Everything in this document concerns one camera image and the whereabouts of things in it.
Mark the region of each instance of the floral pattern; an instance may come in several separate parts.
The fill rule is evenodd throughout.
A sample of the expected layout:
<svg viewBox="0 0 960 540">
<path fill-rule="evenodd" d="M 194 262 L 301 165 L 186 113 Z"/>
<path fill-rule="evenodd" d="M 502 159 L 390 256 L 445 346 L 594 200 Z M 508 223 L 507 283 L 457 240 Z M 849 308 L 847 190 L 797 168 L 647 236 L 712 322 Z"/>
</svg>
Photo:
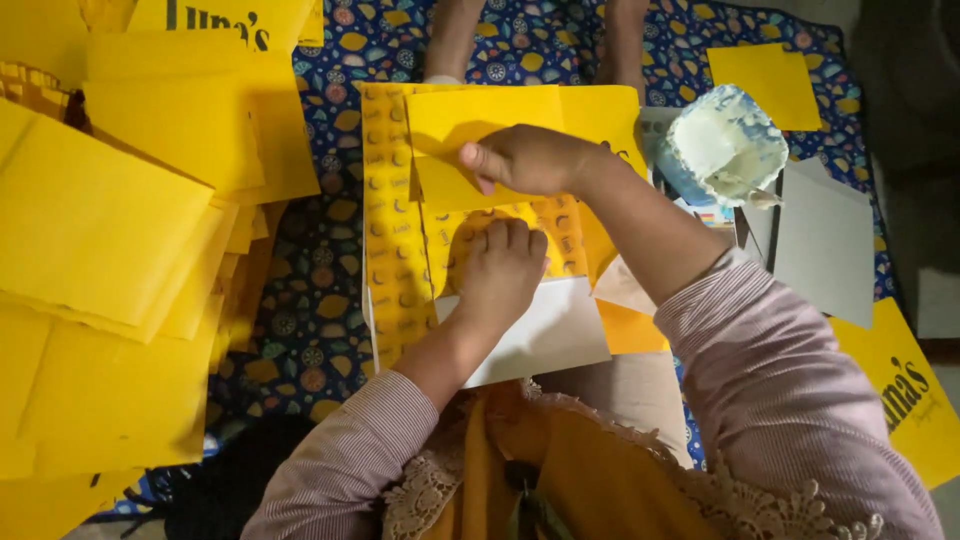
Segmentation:
<svg viewBox="0 0 960 540">
<path fill-rule="evenodd" d="M 419 81 L 434 8 L 427 0 L 334 0 L 325 46 L 300 47 L 292 65 L 323 194 L 291 202 L 254 330 L 255 353 L 234 354 L 209 382 L 209 454 L 251 418 L 305 414 L 320 421 L 372 376 L 370 330 L 360 309 L 363 81 Z M 488 0 L 467 80 L 478 85 L 583 85 L 604 54 L 601 0 Z M 644 29 L 650 105 L 683 107 L 712 87 L 706 49 L 780 42 L 804 53 L 823 118 L 818 132 L 786 134 L 792 159 L 818 158 L 875 207 L 876 298 L 894 294 L 861 136 L 860 88 L 834 27 L 776 10 L 654 0 Z M 682 367 L 676 360 L 678 377 Z M 689 410 L 688 449 L 706 467 Z M 147 492 L 144 482 L 134 487 Z M 112 513 L 143 511 L 129 501 Z"/>
</svg>

